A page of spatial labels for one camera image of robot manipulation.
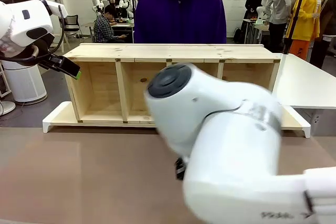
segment plaid shirt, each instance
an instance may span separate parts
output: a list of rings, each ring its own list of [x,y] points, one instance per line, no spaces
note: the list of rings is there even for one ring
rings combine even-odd
[[[97,17],[94,26],[94,38],[96,43],[109,43],[111,40],[119,39],[119,36],[114,36],[114,31],[104,15]]]

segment wooden cabinet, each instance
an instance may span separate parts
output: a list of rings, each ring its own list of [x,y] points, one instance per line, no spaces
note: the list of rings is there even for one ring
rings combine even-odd
[[[66,77],[80,123],[154,124],[144,91],[167,65],[190,62],[227,81],[272,91],[280,58],[260,46],[82,44],[66,54],[81,66],[81,78]]]

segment yellow jacket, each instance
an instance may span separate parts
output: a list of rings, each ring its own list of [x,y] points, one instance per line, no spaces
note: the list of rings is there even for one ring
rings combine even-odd
[[[296,0],[293,10],[293,17],[298,8],[298,4],[299,0]],[[320,36],[320,20],[318,18],[312,17],[312,14],[316,12],[316,7],[317,0],[302,0],[299,11],[299,18],[296,22],[292,39],[312,41]],[[293,17],[289,23],[286,38],[289,37],[289,33],[293,24]]]

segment mannequin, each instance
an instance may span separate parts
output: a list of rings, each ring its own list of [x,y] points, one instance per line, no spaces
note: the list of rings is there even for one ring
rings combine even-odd
[[[271,14],[271,5],[274,5],[274,11]],[[279,45],[282,42],[287,21],[291,11],[291,0],[268,0],[266,5],[266,22],[269,24],[270,32],[270,51],[278,52]]]
[[[320,35],[320,13],[322,0],[303,0],[300,6],[298,21],[295,25],[292,44],[289,52],[300,57],[303,60],[307,59],[308,47],[310,41]],[[287,29],[286,37],[289,37],[290,30],[293,24],[293,18],[298,8],[299,1],[296,0],[293,17]]]
[[[322,69],[330,42],[336,37],[336,0],[323,0],[320,16],[320,37],[314,42],[310,63]]]

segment black cable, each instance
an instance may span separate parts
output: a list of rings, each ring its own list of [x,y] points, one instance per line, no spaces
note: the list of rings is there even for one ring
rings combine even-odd
[[[56,48],[45,54],[45,55],[42,55],[42,56],[38,56],[38,57],[34,57],[34,56],[30,56],[28,58],[24,58],[24,59],[13,59],[13,58],[6,58],[6,57],[3,57],[3,56],[0,56],[0,60],[4,60],[4,61],[10,61],[10,62],[29,62],[29,61],[33,61],[33,60],[37,60],[37,59],[41,59],[41,58],[46,58],[48,56],[50,56],[51,54],[53,54],[54,52],[56,52],[60,46],[62,45],[62,42],[64,40],[64,34],[65,34],[65,20],[64,20],[64,16],[63,16],[63,12],[62,12],[62,9],[61,9],[61,6],[59,5],[58,6],[58,10],[61,14],[61,20],[62,20],[62,35],[61,35],[61,39],[58,43],[58,45],[56,46]]]

